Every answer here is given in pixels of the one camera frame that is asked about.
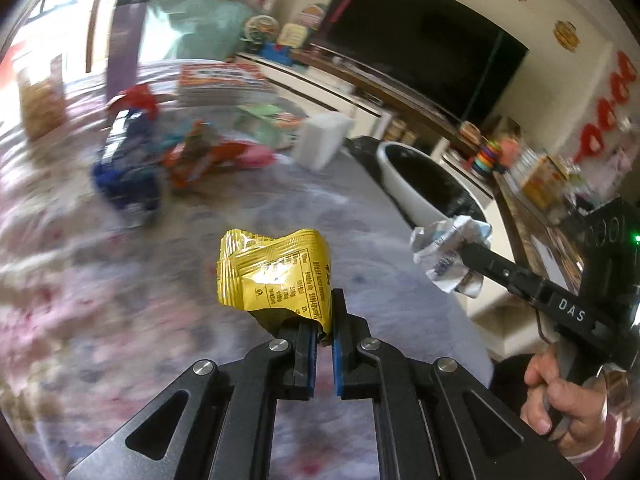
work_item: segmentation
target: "human hand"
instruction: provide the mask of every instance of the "human hand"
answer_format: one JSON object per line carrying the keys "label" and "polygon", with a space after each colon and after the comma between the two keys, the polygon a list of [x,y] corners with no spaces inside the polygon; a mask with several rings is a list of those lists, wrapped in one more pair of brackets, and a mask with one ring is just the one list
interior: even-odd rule
{"label": "human hand", "polygon": [[524,381],[529,390],[527,402],[520,410],[520,418],[536,433],[545,435],[551,428],[551,419],[543,403],[545,392],[556,410],[571,416],[569,430],[557,442],[564,456],[578,456],[602,443],[607,416],[604,378],[598,378],[592,389],[562,380],[556,346],[551,345],[545,352],[532,357]]}

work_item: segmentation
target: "silver screw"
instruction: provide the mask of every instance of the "silver screw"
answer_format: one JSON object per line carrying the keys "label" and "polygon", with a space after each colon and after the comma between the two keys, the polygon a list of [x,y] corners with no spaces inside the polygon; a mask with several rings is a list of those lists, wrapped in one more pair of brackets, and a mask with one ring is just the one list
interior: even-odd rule
{"label": "silver screw", "polygon": [[443,372],[451,373],[458,369],[458,363],[451,357],[443,357],[442,359],[438,359],[438,368]]}
{"label": "silver screw", "polygon": [[272,339],[269,341],[269,350],[273,352],[284,352],[289,348],[289,341],[286,339]]}
{"label": "silver screw", "polygon": [[366,337],[360,342],[360,346],[363,350],[369,350],[370,352],[377,350],[380,348],[380,339],[376,339],[375,337]]}
{"label": "silver screw", "polygon": [[193,365],[193,373],[196,375],[207,375],[213,371],[213,363],[203,359]]}

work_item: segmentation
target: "crumpled paper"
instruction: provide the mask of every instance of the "crumpled paper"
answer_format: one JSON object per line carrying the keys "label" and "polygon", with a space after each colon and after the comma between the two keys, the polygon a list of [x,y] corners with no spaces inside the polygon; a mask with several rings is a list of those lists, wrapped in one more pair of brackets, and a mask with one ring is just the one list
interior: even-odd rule
{"label": "crumpled paper", "polygon": [[471,216],[456,216],[427,227],[417,227],[410,241],[414,262],[444,292],[457,291],[477,298],[484,278],[465,266],[458,248],[473,242],[490,248],[491,232],[491,224],[479,222]]}

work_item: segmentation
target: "yellow snack packet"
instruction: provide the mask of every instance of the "yellow snack packet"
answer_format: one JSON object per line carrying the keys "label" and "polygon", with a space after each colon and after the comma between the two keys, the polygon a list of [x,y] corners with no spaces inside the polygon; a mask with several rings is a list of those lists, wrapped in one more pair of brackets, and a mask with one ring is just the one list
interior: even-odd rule
{"label": "yellow snack packet", "polygon": [[231,230],[221,241],[220,255],[220,303],[248,312],[285,308],[317,320],[325,335],[331,333],[331,264],[318,231],[302,229],[270,240]]}

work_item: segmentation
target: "television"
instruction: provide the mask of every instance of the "television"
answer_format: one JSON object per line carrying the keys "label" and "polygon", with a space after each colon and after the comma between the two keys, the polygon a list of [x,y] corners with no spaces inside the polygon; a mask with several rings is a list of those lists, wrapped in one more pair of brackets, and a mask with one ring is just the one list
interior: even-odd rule
{"label": "television", "polygon": [[527,48],[456,0],[331,0],[311,43],[481,124]]}

